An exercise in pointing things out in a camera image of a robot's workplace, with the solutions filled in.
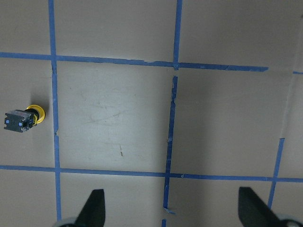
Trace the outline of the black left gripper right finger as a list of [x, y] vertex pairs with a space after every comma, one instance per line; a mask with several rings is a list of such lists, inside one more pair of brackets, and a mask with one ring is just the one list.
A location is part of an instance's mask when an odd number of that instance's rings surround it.
[[280, 219], [250, 188], [240, 187], [238, 216], [244, 227], [278, 227]]

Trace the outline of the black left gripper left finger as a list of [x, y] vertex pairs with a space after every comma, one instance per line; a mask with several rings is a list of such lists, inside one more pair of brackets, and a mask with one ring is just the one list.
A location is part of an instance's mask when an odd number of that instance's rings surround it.
[[74, 227], [103, 227], [106, 219], [105, 194], [103, 189], [91, 192], [81, 212], [77, 216]]

